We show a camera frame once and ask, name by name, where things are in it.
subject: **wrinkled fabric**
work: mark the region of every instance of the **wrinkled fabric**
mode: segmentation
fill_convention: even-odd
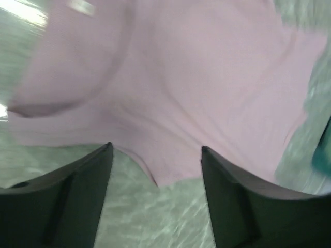
[[[205,145],[275,182],[324,35],[268,0],[90,3],[54,3],[9,106],[22,144],[111,141],[158,185],[200,177]]]

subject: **pink t-shirt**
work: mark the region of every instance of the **pink t-shirt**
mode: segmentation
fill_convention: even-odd
[[[275,181],[326,36],[283,25],[271,0],[67,2],[9,107],[21,143],[112,142],[158,185],[200,177],[210,146]]]

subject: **light green surface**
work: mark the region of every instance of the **light green surface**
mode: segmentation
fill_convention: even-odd
[[[27,1],[19,4],[18,0],[0,0],[0,187],[43,175],[96,147],[22,147],[8,132],[5,106],[41,37],[49,1],[30,0],[30,4]],[[330,0],[277,0],[276,3],[289,22],[331,29]],[[318,67],[321,71],[315,72],[319,82],[330,78],[326,66],[331,65],[329,58],[327,51]],[[327,92],[315,79],[313,82],[312,95]],[[320,119],[315,119],[317,132],[322,131],[319,125],[325,125],[329,111],[325,100],[321,100],[320,105],[324,114],[319,112]],[[307,169],[303,182],[309,173]],[[303,190],[319,188],[318,183],[324,178],[314,178],[312,185],[315,186]],[[290,186],[301,187],[300,183]],[[104,247],[213,248],[202,180],[183,181],[158,189],[130,158],[116,151],[96,243],[96,248]]]

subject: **black plastic piece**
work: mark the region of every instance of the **black plastic piece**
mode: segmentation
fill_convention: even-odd
[[[109,143],[44,176],[0,189],[0,247],[92,248],[112,163]]]
[[[269,183],[208,147],[201,162],[217,248],[331,247],[331,195]]]

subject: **teal object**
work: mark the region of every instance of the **teal object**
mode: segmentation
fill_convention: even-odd
[[[331,118],[312,159],[312,166],[331,177]]]

